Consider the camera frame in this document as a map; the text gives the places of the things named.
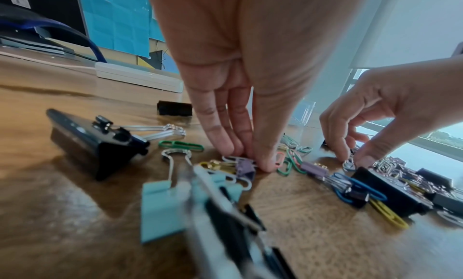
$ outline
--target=window frame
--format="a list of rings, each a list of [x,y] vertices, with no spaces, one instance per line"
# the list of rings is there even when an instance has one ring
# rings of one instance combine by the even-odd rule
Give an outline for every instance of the window frame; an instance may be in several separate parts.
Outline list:
[[[357,70],[360,70],[360,69],[351,69],[351,72],[349,73],[349,77],[347,78],[346,83],[344,87],[342,88],[341,95],[346,93],[351,85],[355,85],[357,83],[357,80],[354,79],[355,74],[357,73]],[[384,126],[381,126],[381,125],[378,125],[372,122],[366,122],[361,126],[364,128],[376,131],[376,132],[380,132],[384,128]],[[443,144],[440,142],[436,142],[433,140],[429,140],[423,137],[417,137],[409,141],[408,143],[421,147],[423,149],[435,152],[437,154],[463,162],[463,149],[450,146],[447,144]]]

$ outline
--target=wooden table surface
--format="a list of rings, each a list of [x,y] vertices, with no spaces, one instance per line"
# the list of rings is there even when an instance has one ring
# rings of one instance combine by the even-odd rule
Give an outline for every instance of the wooden table surface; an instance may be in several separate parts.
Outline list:
[[[186,94],[5,56],[0,75],[0,278],[193,278],[181,234],[139,243],[142,184],[167,177],[159,149],[97,183],[50,141],[45,115],[52,107],[117,124],[174,123],[186,128],[185,141],[205,145],[194,162],[218,158],[194,116],[157,115],[158,100],[188,101]],[[318,128],[291,133],[305,145],[323,140]],[[316,149],[306,159],[336,170],[333,156]],[[298,278],[463,278],[463,232],[435,214],[399,230],[371,206],[357,211],[296,172],[258,174],[244,200]]]

